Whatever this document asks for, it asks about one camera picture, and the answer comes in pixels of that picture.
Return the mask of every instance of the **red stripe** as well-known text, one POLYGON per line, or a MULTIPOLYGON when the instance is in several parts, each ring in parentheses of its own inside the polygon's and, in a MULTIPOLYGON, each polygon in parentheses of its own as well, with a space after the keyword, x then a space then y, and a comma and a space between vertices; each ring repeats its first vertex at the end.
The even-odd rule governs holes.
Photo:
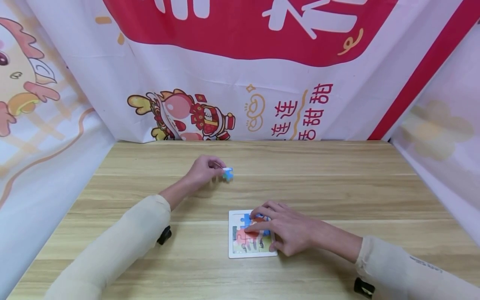
POLYGON ((369 140, 381 140, 385 136, 479 19, 480 1, 463 0, 373 130, 369 140))

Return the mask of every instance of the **white chinese characters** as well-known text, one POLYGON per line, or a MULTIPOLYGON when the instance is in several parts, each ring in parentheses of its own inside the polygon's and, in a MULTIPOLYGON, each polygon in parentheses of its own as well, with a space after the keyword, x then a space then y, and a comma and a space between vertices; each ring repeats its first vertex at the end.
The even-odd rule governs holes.
POLYGON ((368 0, 319 0, 302 6, 302 15, 299 14, 289 0, 274 0, 272 8, 263 12, 262 16, 270 17, 268 28, 279 31, 283 28, 285 18, 289 12, 312 39, 317 38, 317 34, 313 31, 314 29, 328 32, 349 32, 355 26, 357 16, 324 12, 316 9, 332 1, 363 5, 368 0))
MULTIPOLYGON (((179 20, 188 18, 188 0, 170 0, 170 3, 175 18, 179 20)), ((155 5, 159 11, 166 12, 164 0, 155 0, 155 5)), ((198 18, 208 18, 210 15, 210 0, 193 0, 193 13, 198 18)))

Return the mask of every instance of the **blue puzzle piece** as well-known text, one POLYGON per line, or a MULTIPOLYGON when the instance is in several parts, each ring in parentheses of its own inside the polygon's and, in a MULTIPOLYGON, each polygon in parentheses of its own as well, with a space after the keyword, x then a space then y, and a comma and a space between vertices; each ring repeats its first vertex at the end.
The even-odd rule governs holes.
POLYGON ((249 214, 244 214, 243 218, 241 218, 240 221, 242 221, 243 224, 245 225, 245 226, 241 226, 241 228, 248 227, 252 223, 252 220, 250 220, 250 215, 249 214))
POLYGON ((229 182, 233 178, 233 168, 223 168, 223 170, 225 171, 223 172, 223 178, 229 182))

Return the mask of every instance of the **cartoon eye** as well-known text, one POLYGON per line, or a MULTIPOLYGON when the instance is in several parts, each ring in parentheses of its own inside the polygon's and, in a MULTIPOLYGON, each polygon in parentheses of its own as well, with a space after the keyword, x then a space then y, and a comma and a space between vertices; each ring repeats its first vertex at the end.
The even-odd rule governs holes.
POLYGON ((8 63, 8 56, 2 51, 0 51, 0 66, 6 66, 8 65, 8 63))

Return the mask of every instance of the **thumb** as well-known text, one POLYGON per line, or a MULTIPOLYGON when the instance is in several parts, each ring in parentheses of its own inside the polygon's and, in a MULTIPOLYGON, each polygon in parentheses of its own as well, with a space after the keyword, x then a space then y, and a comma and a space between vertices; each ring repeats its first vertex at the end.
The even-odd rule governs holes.
POLYGON ((268 249, 270 252, 273 252, 275 250, 280 250, 281 252, 283 252, 283 249, 284 249, 284 244, 280 241, 275 241, 273 242, 271 245, 270 245, 270 248, 268 249))

